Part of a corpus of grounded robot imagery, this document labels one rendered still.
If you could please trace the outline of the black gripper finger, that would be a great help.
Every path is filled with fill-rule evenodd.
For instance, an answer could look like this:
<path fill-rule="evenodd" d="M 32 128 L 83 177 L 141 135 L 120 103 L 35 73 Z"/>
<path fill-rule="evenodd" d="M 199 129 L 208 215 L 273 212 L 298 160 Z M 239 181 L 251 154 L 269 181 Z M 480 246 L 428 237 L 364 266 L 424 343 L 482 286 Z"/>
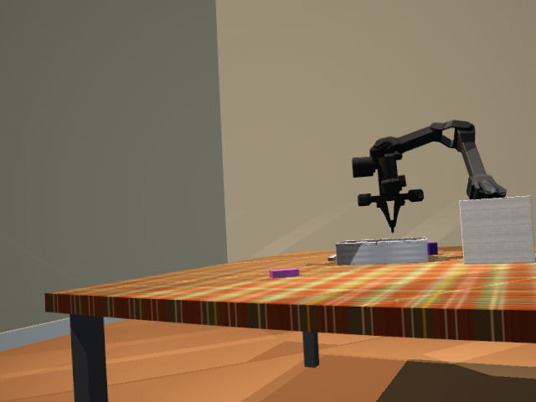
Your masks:
<path fill-rule="evenodd" d="M 389 217 L 389 210 L 388 210 L 387 202 L 386 203 L 376 203 L 376 208 L 381 208 L 382 212 L 384 213 L 385 218 L 387 219 L 389 227 L 391 228 L 391 223 L 390 223 L 391 220 L 390 220 L 390 217 Z"/>
<path fill-rule="evenodd" d="M 394 202 L 394 221 L 395 221 L 394 227 L 396 226 L 400 206 L 404 206 L 404 205 L 405 205 L 405 201 Z"/>

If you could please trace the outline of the pink rectangular block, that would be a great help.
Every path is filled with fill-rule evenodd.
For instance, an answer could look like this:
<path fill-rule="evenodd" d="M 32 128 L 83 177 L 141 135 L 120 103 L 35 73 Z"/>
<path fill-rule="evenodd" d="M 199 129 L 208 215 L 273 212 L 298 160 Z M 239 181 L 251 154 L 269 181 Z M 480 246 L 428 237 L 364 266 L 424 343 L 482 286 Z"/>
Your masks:
<path fill-rule="evenodd" d="M 293 277 L 299 276 L 299 270 L 296 268 L 292 269 L 280 269 L 280 270 L 269 270 L 271 278 L 282 278 L 282 277 Z"/>

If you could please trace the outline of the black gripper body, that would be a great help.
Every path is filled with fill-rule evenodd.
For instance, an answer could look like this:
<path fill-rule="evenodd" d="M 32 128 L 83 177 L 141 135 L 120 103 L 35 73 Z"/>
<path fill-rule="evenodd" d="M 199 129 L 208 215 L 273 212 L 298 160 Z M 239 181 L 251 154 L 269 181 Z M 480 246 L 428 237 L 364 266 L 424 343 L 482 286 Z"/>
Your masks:
<path fill-rule="evenodd" d="M 379 180 L 379 196 L 371 196 L 370 193 L 360 194 L 358 196 L 358 206 L 369 206 L 371 203 L 386 203 L 386 201 L 405 201 L 408 199 L 410 202 L 420 202 L 424 199 L 424 193 L 421 189 L 412 189 L 409 193 L 381 193 L 381 177 L 386 176 L 386 179 L 393 178 L 393 174 L 398 173 L 381 173 L 378 175 Z"/>

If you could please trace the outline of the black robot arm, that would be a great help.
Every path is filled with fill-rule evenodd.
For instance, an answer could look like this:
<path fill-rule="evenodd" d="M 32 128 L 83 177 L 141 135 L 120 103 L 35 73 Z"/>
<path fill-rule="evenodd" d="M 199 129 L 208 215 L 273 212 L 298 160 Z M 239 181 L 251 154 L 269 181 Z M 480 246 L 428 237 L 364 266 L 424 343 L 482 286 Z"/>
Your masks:
<path fill-rule="evenodd" d="M 455 128 L 454 138 L 442 135 L 442 131 Z M 505 198 L 507 190 L 487 175 L 475 144 L 475 127 L 468 121 L 433 122 L 418 131 L 402 137 L 386 137 L 377 140 L 369 149 L 369 157 L 353 157 L 353 177 L 373 176 L 375 169 L 381 173 L 398 173 L 397 162 L 408 152 L 431 142 L 440 142 L 461 152 L 469 174 L 466 193 L 469 200 Z M 403 154 L 402 154 L 403 153 Z M 397 176 L 396 176 L 397 175 Z M 381 177 L 381 193 L 399 192 L 406 187 L 405 174 L 393 174 L 393 178 Z"/>

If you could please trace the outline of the purple cube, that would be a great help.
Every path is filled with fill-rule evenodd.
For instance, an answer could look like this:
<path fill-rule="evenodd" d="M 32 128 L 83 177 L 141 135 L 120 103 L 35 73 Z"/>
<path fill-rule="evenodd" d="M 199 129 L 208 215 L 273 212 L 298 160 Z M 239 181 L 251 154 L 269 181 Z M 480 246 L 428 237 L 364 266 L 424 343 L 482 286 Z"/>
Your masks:
<path fill-rule="evenodd" d="M 437 255 L 437 242 L 427 242 L 428 244 L 428 255 Z"/>

